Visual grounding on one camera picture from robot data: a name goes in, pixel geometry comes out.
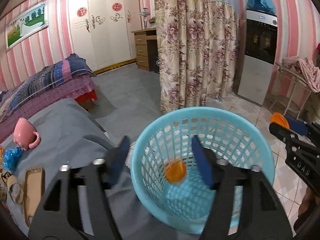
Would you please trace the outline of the person's left hand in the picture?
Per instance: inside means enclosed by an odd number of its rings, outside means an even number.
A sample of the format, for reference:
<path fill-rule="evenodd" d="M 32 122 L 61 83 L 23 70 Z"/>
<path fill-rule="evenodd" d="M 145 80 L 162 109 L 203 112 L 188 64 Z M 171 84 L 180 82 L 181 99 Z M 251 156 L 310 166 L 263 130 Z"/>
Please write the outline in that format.
<path fill-rule="evenodd" d="M 293 229 L 295 232 L 303 225 L 304 222 L 313 213 L 315 208 L 319 205 L 319 196 L 316 195 L 310 187 L 306 188 L 302 203 L 298 209 L 298 218 L 294 223 Z"/>

